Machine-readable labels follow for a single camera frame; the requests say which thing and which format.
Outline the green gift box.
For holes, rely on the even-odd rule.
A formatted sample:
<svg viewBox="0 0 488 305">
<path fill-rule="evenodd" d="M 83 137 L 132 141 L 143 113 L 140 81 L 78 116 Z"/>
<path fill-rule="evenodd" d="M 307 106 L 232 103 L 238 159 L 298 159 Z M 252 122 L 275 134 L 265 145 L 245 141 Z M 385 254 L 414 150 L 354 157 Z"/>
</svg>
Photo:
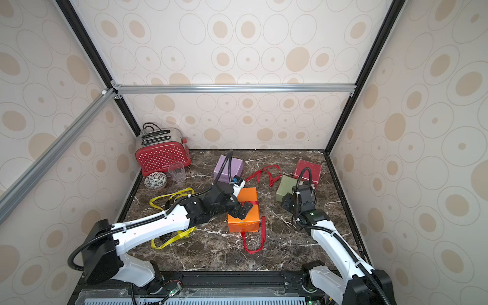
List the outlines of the green gift box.
<svg viewBox="0 0 488 305">
<path fill-rule="evenodd" d="M 297 179 L 289 176 L 282 176 L 280 179 L 280 184 L 277 189 L 275 201 L 278 203 L 282 203 L 283 198 L 287 194 L 292 194 L 293 187 L 296 187 Z"/>
</svg>

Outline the yellow ribbon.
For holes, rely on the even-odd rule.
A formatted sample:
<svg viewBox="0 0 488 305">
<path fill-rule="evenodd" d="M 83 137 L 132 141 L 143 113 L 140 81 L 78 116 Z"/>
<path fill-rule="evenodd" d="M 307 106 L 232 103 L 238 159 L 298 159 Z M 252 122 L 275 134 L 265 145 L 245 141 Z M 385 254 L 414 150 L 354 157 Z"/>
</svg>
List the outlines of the yellow ribbon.
<svg viewBox="0 0 488 305">
<path fill-rule="evenodd" d="M 164 235 L 160 238 L 160 240 L 163 242 L 160 246 L 157 246 L 155 243 L 155 239 L 153 239 L 151 240 L 151 247 L 155 250 L 164 249 L 165 247 L 171 245 L 175 241 L 181 240 L 183 238 L 187 238 L 195 230 L 196 227 L 192 227 L 185 231 L 177 231 L 174 236 L 171 233 Z"/>
<path fill-rule="evenodd" d="M 150 199 L 149 205 L 152 208 L 155 208 L 160 211 L 164 211 L 170 208 L 170 206 L 175 203 L 175 201 L 179 198 L 185 197 L 189 194 L 195 194 L 193 188 L 185 188 L 181 189 L 175 193 L 161 195 L 155 198 Z"/>
</svg>

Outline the dark red gift box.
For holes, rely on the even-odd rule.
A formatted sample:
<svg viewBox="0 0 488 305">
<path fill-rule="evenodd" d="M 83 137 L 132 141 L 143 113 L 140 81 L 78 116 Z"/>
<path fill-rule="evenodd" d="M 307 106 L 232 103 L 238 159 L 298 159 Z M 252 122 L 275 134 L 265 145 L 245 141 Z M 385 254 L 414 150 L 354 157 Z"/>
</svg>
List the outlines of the dark red gift box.
<svg viewBox="0 0 488 305">
<path fill-rule="evenodd" d="M 312 163 L 310 161 L 306 160 L 299 160 L 296 168 L 293 173 L 293 178 L 298 179 L 301 172 L 305 169 L 309 168 L 311 175 L 309 171 L 305 171 L 304 175 L 302 176 L 301 180 L 302 181 L 311 181 L 312 184 L 317 188 L 320 180 L 320 176 L 322 174 L 322 166 L 317 164 L 317 163 Z"/>
</svg>

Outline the orange gift box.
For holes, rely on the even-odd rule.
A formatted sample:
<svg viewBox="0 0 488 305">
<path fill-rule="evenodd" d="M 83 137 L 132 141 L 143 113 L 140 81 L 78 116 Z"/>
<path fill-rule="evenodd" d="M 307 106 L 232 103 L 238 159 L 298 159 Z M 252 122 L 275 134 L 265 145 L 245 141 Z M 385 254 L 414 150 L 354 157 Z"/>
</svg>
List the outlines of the orange gift box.
<svg viewBox="0 0 488 305">
<path fill-rule="evenodd" d="M 255 233 L 259 231 L 260 213 L 256 188 L 243 188 L 238 197 L 241 204 L 250 203 L 252 208 L 244 219 L 227 215 L 227 223 L 230 233 Z"/>
</svg>

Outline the purple gift box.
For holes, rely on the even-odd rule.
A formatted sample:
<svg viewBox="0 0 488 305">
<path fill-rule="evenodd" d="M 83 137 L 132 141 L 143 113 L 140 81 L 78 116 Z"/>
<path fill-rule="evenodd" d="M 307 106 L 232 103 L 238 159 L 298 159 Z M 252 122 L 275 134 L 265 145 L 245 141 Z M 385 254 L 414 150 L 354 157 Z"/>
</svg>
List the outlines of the purple gift box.
<svg viewBox="0 0 488 305">
<path fill-rule="evenodd" d="M 217 178 L 218 173 L 219 173 L 219 171 L 220 171 L 220 169 L 224 163 L 224 160 L 225 160 L 225 156 L 220 156 L 219 161 L 217 162 L 217 165 L 216 165 L 215 169 L 213 170 L 213 179 Z M 223 167 L 222 173 L 219 176 L 218 181 L 229 184 L 233 180 L 234 176 L 242 177 L 243 166 L 244 166 L 243 160 L 237 159 L 237 158 L 232 158 L 232 160 L 231 160 L 231 175 L 229 175 L 229 170 L 228 170 L 229 162 L 227 162 L 225 164 L 225 166 Z"/>
</svg>

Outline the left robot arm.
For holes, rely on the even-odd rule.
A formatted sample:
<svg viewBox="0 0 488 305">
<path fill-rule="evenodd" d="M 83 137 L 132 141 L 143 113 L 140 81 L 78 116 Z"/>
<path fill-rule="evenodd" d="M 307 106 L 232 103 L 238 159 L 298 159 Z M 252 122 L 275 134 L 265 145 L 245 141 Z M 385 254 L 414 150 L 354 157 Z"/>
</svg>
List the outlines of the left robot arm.
<svg viewBox="0 0 488 305">
<path fill-rule="evenodd" d="M 115 224 L 106 219 L 98 221 L 84 243 L 70 254 L 67 265 L 82 272 L 89 285 L 118 280 L 149 294 L 159 293 L 169 281 L 157 264 L 137 259 L 129 251 L 157 237 L 205 224 L 221 214 L 244 219 L 252 208 L 252 204 L 238 201 L 244 185 L 245 180 L 238 175 L 227 183 L 216 179 L 207 190 L 186 194 L 151 216 Z"/>
</svg>

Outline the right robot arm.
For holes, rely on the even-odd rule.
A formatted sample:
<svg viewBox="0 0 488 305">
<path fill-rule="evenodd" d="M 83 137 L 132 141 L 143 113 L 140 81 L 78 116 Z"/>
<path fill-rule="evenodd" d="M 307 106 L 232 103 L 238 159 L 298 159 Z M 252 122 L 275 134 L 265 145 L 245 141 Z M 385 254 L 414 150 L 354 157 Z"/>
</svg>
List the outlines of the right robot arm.
<svg viewBox="0 0 488 305">
<path fill-rule="evenodd" d="M 393 283 L 388 274 L 375 269 L 362 259 L 339 234 L 329 215 L 316 207 L 317 195 L 311 180 L 302 177 L 312 171 L 306 167 L 288 194 L 282 200 L 282 208 L 292 214 L 296 230 L 309 234 L 334 263 L 334 273 L 315 261 L 302 267 L 305 290 L 321 290 L 336 304 L 395 304 Z"/>
</svg>

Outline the patterned ceramic bowl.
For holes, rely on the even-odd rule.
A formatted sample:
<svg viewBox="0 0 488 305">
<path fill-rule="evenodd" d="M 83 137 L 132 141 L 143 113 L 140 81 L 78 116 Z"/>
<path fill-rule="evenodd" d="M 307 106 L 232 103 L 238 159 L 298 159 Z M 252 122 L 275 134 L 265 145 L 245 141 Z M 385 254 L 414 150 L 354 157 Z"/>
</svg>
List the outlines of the patterned ceramic bowl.
<svg viewBox="0 0 488 305">
<path fill-rule="evenodd" d="M 147 189 L 158 190 L 164 188 L 167 183 L 167 176 L 163 172 L 154 172 L 144 179 L 144 185 Z"/>
</svg>

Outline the red polka dot toaster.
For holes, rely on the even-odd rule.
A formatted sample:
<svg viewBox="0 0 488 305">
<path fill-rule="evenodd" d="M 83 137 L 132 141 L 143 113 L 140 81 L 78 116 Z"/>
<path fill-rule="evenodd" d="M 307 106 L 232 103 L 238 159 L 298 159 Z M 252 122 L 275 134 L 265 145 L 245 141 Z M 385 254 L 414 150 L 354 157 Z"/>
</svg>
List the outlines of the red polka dot toaster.
<svg viewBox="0 0 488 305">
<path fill-rule="evenodd" d="M 160 127 L 153 122 L 143 124 L 135 149 L 142 175 L 147 177 L 155 172 L 167 173 L 176 163 L 189 166 L 191 158 L 186 143 L 187 139 L 177 128 Z"/>
</svg>

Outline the horizontal aluminium bar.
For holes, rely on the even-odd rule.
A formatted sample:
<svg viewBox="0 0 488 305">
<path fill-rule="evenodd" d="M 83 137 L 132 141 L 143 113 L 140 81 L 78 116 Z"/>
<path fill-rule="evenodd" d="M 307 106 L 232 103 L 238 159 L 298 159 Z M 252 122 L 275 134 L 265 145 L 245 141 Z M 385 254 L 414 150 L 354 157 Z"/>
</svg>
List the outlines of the horizontal aluminium bar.
<svg viewBox="0 0 488 305">
<path fill-rule="evenodd" d="M 332 84 L 259 84 L 259 85 L 116 85 L 121 94 L 256 94 L 299 92 L 346 92 L 356 89 L 351 83 Z"/>
</svg>

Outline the diagonal aluminium bar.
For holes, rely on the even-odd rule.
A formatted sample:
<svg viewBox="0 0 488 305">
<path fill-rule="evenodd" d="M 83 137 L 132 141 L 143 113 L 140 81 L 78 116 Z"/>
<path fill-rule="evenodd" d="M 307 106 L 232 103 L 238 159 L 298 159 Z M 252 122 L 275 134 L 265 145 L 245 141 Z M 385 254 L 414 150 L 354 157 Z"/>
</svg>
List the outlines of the diagonal aluminium bar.
<svg viewBox="0 0 488 305">
<path fill-rule="evenodd" d="M 99 95 L 84 112 L 58 137 L 50 147 L 24 172 L 1 196 L 1 222 L 10 216 L 19 203 L 30 193 L 49 169 L 60 159 L 73 142 L 80 136 L 105 104 L 115 98 L 115 89 Z"/>
</svg>

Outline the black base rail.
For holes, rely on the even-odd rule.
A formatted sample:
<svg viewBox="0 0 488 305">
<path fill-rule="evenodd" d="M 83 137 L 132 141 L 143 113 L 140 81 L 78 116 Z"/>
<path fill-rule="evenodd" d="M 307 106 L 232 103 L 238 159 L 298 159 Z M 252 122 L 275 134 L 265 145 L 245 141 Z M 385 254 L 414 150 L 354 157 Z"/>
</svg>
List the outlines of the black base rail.
<svg viewBox="0 0 488 305">
<path fill-rule="evenodd" d="M 306 290 L 299 271 L 173 271 L 149 294 L 109 280 L 77 284 L 69 304 L 334 304 L 321 290 Z"/>
</svg>

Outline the black frame post left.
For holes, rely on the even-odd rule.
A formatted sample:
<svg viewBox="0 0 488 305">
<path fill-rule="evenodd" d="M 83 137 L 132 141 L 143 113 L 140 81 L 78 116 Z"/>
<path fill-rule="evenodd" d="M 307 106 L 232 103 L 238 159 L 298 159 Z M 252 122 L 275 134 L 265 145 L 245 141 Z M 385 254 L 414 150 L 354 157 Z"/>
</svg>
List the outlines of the black frame post left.
<svg viewBox="0 0 488 305">
<path fill-rule="evenodd" d="M 113 89 L 116 97 L 115 102 L 121 111 L 123 117 L 126 119 L 129 127 L 135 136 L 141 134 L 141 128 L 136 122 L 134 115 L 132 114 L 128 104 L 126 103 L 123 95 L 115 88 L 114 80 L 110 74 L 105 62 L 103 61 L 97 47 L 94 45 L 89 33 L 86 31 L 81 19 L 75 11 L 75 7 L 70 1 L 56 0 L 54 3 L 59 7 L 61 14 L 66 19 L 68 25 L 73 31 L 74 35 L 80 42 L 82 48 L 90 59 L 91 64 L 95 67 L 98 75 L 101 77 L 102 82 L 108 89 Z"/>
</svg>

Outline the black frame post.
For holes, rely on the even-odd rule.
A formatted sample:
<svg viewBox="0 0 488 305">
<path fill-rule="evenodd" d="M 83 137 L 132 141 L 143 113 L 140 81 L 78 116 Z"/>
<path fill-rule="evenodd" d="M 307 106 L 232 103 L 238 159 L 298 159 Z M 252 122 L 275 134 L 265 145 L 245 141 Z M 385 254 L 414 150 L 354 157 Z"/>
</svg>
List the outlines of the black frame post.
<svg viewBox="0 0 488 305">
<path fill-rule="evenodd" d="M 123 95 L 115 88 L 114 80 L 110 74 L 105 62 L 103 61 L 97 47 L 94 45 L 89 33 L 86 31 L 81 19 L 75 11 L 75 7 L 70 1 L 56 0 L 54 3 L 59 7 L 61 14 L 66 19 L 68 25 L 73 31 L 74 35 L 80 42 L 82 48 L 90 59 L 91 64 L 95 67 L 98 75 L 101 77 L 102 82 L 108 89 L 113 89 L 116 97 L 115 102 L 121 111 L 123 117 L 126 119 L 129 127 L 135 136 L 141 134 L 141 128 L 136 122 L 134 115 L 132 114 L 128 104 L 126 103 Z"/>
<path fill-rule="evenodd" d="M 368 53 L 366 60 L 363 64 L 363 67 L 358 75 L 358 79 L 355 83 L 355 91 L 352 95 L 348 98 L 344 109 L 341 112 L 338 122 L 335 125 L 331 138 L 325 148 L 324 154 L 329 156 L 338 141 L 338 138 L 343 131 L 343 128 L 351 114 L 356 101 L 359 98 L 360 93 L 362 92 L 365 84 L 372 72 L 374 65 L 376 64 L 378 57 L 386 44 L 386 41 L 405 5 L 406 0 L 394 0 L 391 2 L 390 8 L 387 11 L 385 19 L 383 20 L 381 27 L 379 28 L 379 32 L 372 44 L 370 52 Z"/>
</svg>

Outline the black frame post right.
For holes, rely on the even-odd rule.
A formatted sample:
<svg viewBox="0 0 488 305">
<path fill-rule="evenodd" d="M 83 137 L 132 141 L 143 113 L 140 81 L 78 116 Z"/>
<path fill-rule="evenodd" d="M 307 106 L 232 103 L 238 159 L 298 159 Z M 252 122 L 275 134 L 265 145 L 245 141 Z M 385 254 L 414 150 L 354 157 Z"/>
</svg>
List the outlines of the black frame post right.
<svg viewBox="0 0 488 305">
<path fill-rule="evenodd" d="M 325 148 L 324 154 L 329 156 L 338 141 L 338 138 L 343 131 L 343 128 L 351 114 L 356 101 L 359 98 L 360 93 L 362 92 L 365 84 L 372 72 L 374 65 L 376 64 L 378 57 L 386 44 L 386 41 L 405 5 L 406 0 L 394 0 L 391 2 L 390 8 L 387 11 L 385 19 L 383 20 L 381 27 L 379 28 L 379 32 L 372 44 L 370 52 L 368 53 L 366 60 L 363 64 L 363 67 L 358 75 L 358 79 L 355 83 L 355 91 L 352 95 L 348 98 L 344 109 L 341 112 L 338 122 L 335 125 L 331 138 Z"/>
</svg>

